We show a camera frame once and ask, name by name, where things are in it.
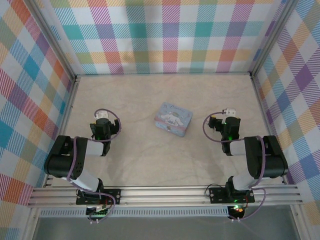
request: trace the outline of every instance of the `cartoon character print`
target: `cartoon character print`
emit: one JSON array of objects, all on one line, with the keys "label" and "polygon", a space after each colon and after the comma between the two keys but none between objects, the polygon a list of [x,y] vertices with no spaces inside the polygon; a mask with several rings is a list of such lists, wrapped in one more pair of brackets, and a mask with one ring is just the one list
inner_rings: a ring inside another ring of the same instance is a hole
[{"label": "cartoon character print", "polygon": [[160,117],[164,120],[165,123],[170,124],[172,126],[178,127],[178,126],[183,126],[184,123],[180,120],[178,117],[179,115],[174,112],[169,112],[166,115],[161,115]]}]

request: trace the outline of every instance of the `enclosure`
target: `enclosure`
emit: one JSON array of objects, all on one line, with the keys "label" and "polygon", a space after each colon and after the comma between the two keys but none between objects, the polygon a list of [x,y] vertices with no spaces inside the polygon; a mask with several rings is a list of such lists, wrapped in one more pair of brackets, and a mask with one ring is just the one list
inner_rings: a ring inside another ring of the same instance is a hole
[{"label": "enclosure", "polygon": [[[0,239],[148,239],[155,226],[154,239],[319,239],[319,1],[12,0],[0,16]],[[163,102],[193,113],[184,137],[155,126]],[[44,163],[57,136],[90,138],[100,108],[122,129],[84,166],[122,193],[94,226]],[[204,194],[247,169],[203,134],[225,108],[241,138],[275,135],[289,165],[234,223]]]}]

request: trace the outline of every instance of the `blue tin box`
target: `blue tin box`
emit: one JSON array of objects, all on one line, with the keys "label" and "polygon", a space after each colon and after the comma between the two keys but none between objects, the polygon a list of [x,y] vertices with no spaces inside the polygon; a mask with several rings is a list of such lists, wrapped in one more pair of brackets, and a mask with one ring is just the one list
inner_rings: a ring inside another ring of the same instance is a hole
[{"label": "blue tin box", "polygon": [[164,102],[155,115],[155,125],[170,133],[183,137],[193,113],[185,108]]}]

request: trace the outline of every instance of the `beige surface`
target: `beige surface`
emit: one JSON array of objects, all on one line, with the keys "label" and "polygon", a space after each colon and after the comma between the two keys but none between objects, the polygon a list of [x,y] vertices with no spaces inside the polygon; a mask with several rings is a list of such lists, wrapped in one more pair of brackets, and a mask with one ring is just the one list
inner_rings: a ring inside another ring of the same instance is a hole
[{"label": "beige surface", "polygon": [[[193,112],[184,137],[155,126],[163,102]],[[241,118],[240,136],[267,134],[248,75],[118,75],[83,77],[66,135],[90,137],[94,111],[107,108],[122,122],[105,157],[87,157],[85,167],[105,186],[224,184],[247,167],[244,156],[226,156],[202,132],[204,118],[232,107]],[[220,139],[220,133],[210,135]],[[55,179],[55,186],[63,182]]]}]

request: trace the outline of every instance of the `plaid wall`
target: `plaid wall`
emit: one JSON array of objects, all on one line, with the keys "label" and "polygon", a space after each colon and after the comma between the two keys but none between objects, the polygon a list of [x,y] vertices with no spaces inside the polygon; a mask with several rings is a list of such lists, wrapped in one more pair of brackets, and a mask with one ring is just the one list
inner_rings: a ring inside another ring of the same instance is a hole
[{"label": "plaid wall", "polygon": [[21,213],[44,179],[70,86],[24,2],[0,1],[0,240],[20,234]]},{"label": "plaid wall", "polygon": [[37,0],[74,71],[87,75],[248,72],[285,2]]},{"label": "plaid wall", "polygon": [[256,85],[320,239],[320,1],[300,0]]}]

